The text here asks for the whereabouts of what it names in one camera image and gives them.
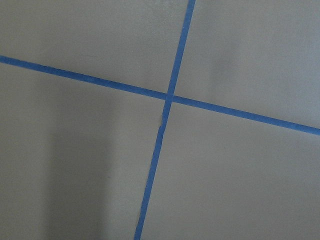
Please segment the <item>crossing blue tape strip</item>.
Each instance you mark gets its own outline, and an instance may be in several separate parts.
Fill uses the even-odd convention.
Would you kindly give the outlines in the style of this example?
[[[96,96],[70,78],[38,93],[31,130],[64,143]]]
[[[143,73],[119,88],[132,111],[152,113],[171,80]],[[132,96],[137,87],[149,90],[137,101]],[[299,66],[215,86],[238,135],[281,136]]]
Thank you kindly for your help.
[[[143,198],[140,206],[139,218],[138,218],[134,236],[133,236],[135,240],[139,240],[142,236],[144,222],[147,215],[148,205],[149,205],[150,197],[152,193],[153,183],[156,176],[158,161],[160,158],[160,153],[163,145],[163,138],[165,135],[165,131],[166,131],[166,127],[167,127],[167,123],[168,123],[168,119],[171,111],[171,106],[172,106],[173,98],[175,95],[175,89],[176,89],[178,76],[179,76],[179,72],[182,64],[183,54],[184,54],[184,50],[185,50],[185,46],[188,38],[188,33],[190,29],[190,24],[192,21],[195,3],[196,2],[194,0],[189,0],[187,2],[187,7],[184,14],[183,24],[182,24],[179,41],[177,45],[177,50],[176,50],[176,54],[175,54],[175,58],[172,66],[170,80],[169,80],[166,96],[164,99],[164,105],[161,113],[161,121],[158,128],[154,149],[152,153],[152,158],[150,162],[150,167],[149,167],[149,171],[148,171],[148,175],[145,183]]]

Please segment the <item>long blue tape strip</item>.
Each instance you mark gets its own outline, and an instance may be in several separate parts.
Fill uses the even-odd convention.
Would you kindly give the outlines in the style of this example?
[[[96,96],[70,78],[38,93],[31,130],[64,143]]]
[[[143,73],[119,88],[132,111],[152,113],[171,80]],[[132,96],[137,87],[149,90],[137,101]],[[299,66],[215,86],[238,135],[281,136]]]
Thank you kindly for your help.
[[[36,72],[42,72],[42,73],[64,77],[68,79],[73,79],[81,82],[86,82],[86,83],[90,83],[98,86],[103,86],[103,87],[121,90],[129,93],[143,95],[143,96],[147,96],[147,97],[151,97],[159,100],[165,100],[167,97],[167,94],[164,92],[155,91],[155,90],[138,87],[130,84],[120,83],[116,81],[111,81],[111,80],[107,80],[99,77],[85,75],[85,74],[81,74],[73,71],[63,70],[63,69],[41,65],[33,62],[24,61],[24,60],[19,60],[16,58],[11,58],[3,55],[0,57],[0,62],[2,64],[12,65],[15,67],[25,68],[25,69],[33,70]],[[265,123],[265,124],[269,124],[277,127],[309,133],[317,136],[320,134],[320,129],[316,127],[307,126],[307,125],[294,123],[290,121],[285,121],[285,120],[281,120],[273,117],[268,117],[260,114],[255,114],[255,113],[238,110],[234,108],[229,108],[221,105],[216,105],[212,103],[207,103],[203,101],[198,101],[198,100],[194,100],[186,97],[175,95],[173,96],[172,101],[174,103],[178,103],[186,106],[209,110],[209,111],[213,111],[213,112],[217,112],[217,113],[221,113],[229,116],[252,120],[260,123]]]

